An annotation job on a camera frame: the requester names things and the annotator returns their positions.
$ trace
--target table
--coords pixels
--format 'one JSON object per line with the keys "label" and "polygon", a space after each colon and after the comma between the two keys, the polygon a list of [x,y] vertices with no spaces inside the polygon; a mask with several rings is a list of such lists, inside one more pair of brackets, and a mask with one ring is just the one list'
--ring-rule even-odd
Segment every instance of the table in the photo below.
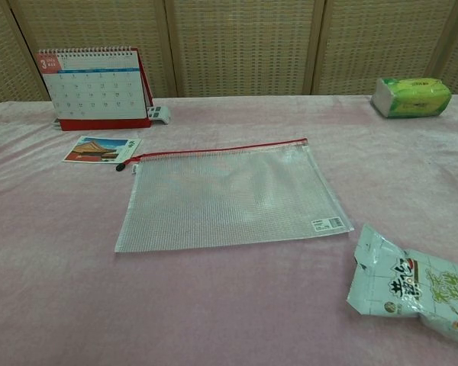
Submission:
{"label": "table", "polygon": [[[49,102],[0,104],[0,365],[458,365],[416,319],[346,303],[364,223],[458,262],[458,95],[386,120],[367,96],[158,99],[173,122],[54,130]],[[81,135],[138,153],[307,137],[356,230],[222,249],[115,255],[134,176],[61,162]]]}

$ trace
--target small white object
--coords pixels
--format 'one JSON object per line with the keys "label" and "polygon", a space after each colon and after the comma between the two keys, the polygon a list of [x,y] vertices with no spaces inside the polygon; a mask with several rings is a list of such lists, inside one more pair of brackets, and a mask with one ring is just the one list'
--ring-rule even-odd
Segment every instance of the small white object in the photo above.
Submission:
{"label": "small white object", "polygon": [[60,120],[56,119],[53,121],[53,129],[54,130],[61,130]]}
{"label": "small white object", "polygon": [[171,121],[171,112],[168,107],[149,107],[147,109],[147,116],[152,121],[160,121],[164,124],[169,124]]}

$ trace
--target tissue box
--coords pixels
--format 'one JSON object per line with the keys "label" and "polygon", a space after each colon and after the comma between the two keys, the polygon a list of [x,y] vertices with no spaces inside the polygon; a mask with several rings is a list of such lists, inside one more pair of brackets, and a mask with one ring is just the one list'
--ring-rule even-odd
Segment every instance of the tissue box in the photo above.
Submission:
{"label": "tissue box", "polygon": [[385,117],[437,116],[451,99],[451,91],[438,79],[378,79],[372,104]]}

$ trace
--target wall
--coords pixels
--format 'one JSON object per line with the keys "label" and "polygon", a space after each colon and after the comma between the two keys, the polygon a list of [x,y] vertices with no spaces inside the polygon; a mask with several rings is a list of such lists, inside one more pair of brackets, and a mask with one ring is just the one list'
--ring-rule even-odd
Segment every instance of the wall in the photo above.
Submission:
{"label": "wall", "polygon": [[458,93],[458,0],[0,0],[0,101],[48,98],[39,49],[118,45],[158,98],[361,95],[380,76]]}

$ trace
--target barcode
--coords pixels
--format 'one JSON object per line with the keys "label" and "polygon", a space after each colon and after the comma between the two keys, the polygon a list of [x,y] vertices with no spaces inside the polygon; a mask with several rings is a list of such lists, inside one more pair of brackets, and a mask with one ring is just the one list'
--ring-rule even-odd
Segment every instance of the barcode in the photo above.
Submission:
{"label": "barcode", "polygon": [[341,221],[341,218],[339,217],[333,217],[332,219],[329,219],[329,222],[331,223],[331,226],[333,228],[335,227],[343,227],[343,222]]}
{"label": "barcode", "polygon": [[344,224],[340,217],[332,217],[329,219],[314,220],[312,221],[312,226],[315,231],[324,231],[344,227]]}

